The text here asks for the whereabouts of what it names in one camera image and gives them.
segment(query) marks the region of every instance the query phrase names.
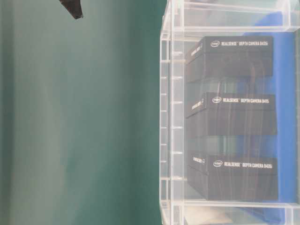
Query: black object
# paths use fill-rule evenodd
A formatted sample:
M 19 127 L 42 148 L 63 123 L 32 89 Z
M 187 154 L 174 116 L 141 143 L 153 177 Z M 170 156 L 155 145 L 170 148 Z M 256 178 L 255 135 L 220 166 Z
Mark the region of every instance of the black object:
M 187 181 L 207 200 L 278 199 L 275 158 L 213 156 L 190 151 Z
M 204 37 L 186 54 L 186 81 L 273 74 L 273 37 Z
M 83 18 L 80 0 L 60 0 L 60 2 L 75 19 Z
M 192 138 L 277 134 L 274 95 L 207 92 L 186 106 L 187 134 Z

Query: transparent plastic case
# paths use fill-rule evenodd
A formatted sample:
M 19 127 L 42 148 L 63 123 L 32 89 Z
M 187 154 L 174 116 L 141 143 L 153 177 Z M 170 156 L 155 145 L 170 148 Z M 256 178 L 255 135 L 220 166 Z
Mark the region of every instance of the transparent plastic case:
M 298 0 L 168 0 L 164 225 L 300 225 Z

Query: green backdrop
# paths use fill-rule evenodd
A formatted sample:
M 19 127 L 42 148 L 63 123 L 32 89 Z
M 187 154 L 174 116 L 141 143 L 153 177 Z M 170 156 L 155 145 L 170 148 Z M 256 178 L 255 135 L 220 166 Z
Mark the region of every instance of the green backdrop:
M 165 0 L 0 7 L 1 224 L 160 224 Z

